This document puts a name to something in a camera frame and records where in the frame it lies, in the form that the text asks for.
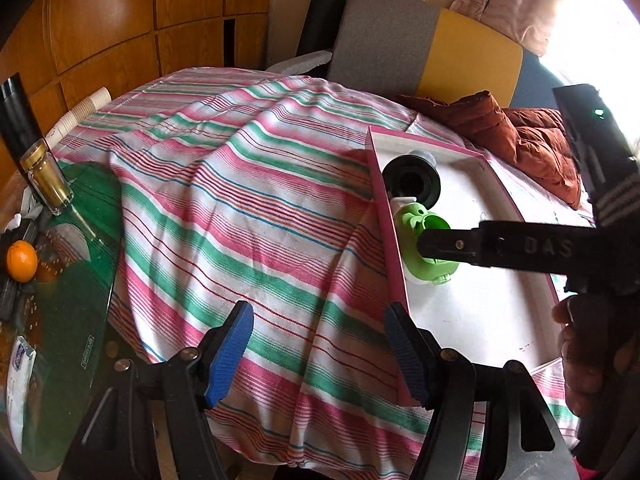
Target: finger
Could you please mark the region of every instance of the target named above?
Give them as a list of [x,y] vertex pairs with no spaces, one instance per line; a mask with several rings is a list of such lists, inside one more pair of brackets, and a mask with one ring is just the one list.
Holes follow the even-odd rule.
[[571,323],[571,316],[569,316],[569,309],[568,309],[570,298],[571,297],[564,298],[564,300],[562,300],[560,303],[558,303],[556,306],[554,306],[551,309],[551,317],[556,323],[561,323],[561,324]]
[[593,397],[580,392],[574,392],[567,385],[564,386],[564,400],[569,410],[576,416],[585,416],[593,407]]
[[616,352],[616,355],[613,357],[613,367],[618,373],[624,373],[628,370],[636,354],[637,342],[638,336],[635,335]]
[[575,344],[577,332],[571,325],[565,326],[558,335],[558,353],[562,359],[576,359],[577,345]]
[[588,365],[565,362],[562,366],[564,383],[573,392],[593,395],[602,387],[602,370]]

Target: striped blanket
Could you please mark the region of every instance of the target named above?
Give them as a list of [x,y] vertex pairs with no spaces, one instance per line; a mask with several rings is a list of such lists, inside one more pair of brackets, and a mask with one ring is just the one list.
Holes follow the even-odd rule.
[[[66,162],[108,165],[122,184],[110,321],[138,352],[165,360],[197,345],[238,299],[253,304],[254,334],[230,394],[209,415],[213,434],[254,462],[404,479],[422,445],[428,414],[396,406],[383,333],[370,124],[463,144],[401,105],[325,80],[193,68],[114,100],[56,150]],[[490,161],[523,211],[574,214]],[[571,440],[559,365],[536,381]]]

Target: human hand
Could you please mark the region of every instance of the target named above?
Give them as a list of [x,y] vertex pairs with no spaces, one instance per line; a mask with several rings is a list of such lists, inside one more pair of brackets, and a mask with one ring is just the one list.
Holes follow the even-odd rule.
[[[564,398],[567,407],[577,416],[587,415],[597,393],[602,387],[604,351],[594,351],[593,344],[577,332],[569,314],[575,309],[594,309],[596,302],[603,299],[591,294],[570,296],[558,303],[551,311],[553,320],[565,327],[558,336],[558,351],[564,368]],[[607,330],[607,320],[602,320],[602,330]],[[636,336],[622,346],[614,357],[614,368],[618,372],[626,370],[631,362],[636,346]]]

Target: pink tray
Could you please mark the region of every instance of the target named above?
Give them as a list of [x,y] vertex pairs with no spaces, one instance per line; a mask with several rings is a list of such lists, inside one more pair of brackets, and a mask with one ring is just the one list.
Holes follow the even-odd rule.
[[[560,330],[549,314],[558,295],[548,274],[460,264],[444,285],[415,285],[404,279],[382,169],[396,156],[418,149],[436,158],[442,192],[431,210],[452,229],[478,227],[481,220],[523,221],[481,154],[454,144],[370,127],[367,161],[390,300],[402,303],[416,325],[430,330],[441,346],[455,348],[472,362],[501,367],[509,359],[517,359],[530,372],[546,365],[558,357],[556,339]],[[416,404],[402,379],[398,404]]]

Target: brown puffer jacket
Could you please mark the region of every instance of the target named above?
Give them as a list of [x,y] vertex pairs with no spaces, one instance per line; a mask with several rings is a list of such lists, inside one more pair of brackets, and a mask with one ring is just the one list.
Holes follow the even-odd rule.
[[487,90],[450,105],[411,96],[398,96],[398,101],[488,149],[572,208],[578,208],[580,176],[558,110],[500,109]]

